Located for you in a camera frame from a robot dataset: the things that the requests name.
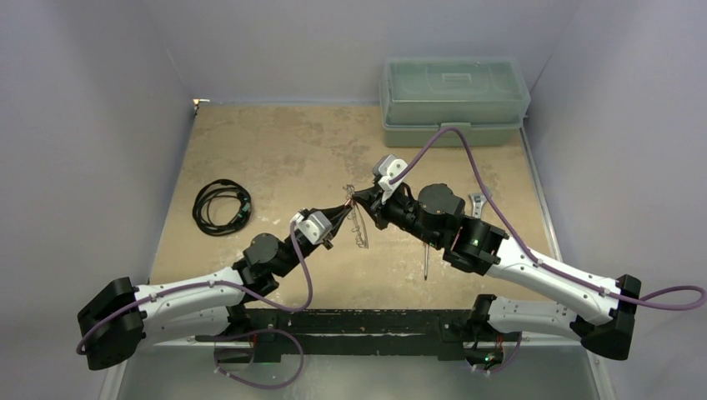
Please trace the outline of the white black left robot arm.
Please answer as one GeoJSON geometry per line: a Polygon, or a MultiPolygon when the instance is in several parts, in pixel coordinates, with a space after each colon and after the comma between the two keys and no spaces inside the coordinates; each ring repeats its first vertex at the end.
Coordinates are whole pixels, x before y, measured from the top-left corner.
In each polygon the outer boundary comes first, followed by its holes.
{"type": "Polygon", "coordinates": [[[77,315],[81,338],[76,352],[88,367],[101,370],[130,358],[140,347],[181,336],[222,334],[237,341],[248,332],[248,318],[235,310],[252,301],[274,306],[267,296],[317,248],[332,246],[351,204],[304,209],[296,213],[289,234],[255,236],[243,256],[217,272],[158,285],[133,285],[113,279],[77,315]]]}

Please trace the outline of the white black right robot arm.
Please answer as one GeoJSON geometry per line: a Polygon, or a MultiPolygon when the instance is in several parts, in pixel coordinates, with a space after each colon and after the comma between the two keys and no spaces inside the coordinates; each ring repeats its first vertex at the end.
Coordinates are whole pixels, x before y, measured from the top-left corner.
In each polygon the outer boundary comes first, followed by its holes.
{"type": "Polygon", "coordinates": [[[543,302],[517,301],[493,294],[477,296],[464,324],[475,339],[502,333],[543,333],[578,341],[604,358],[628,358],[635,305],[641,282],[630,275],[593,276],[536,251],[525,252],[503,229],[465,214],[465,201],[443,183],[424,187],[412,197],[407,185],[389,198],[378,187],[356,191],[353,200],[376,228],[393,224],[443,253],[443,260],[464,273],[505,280],[541,294],[543,302]]]}

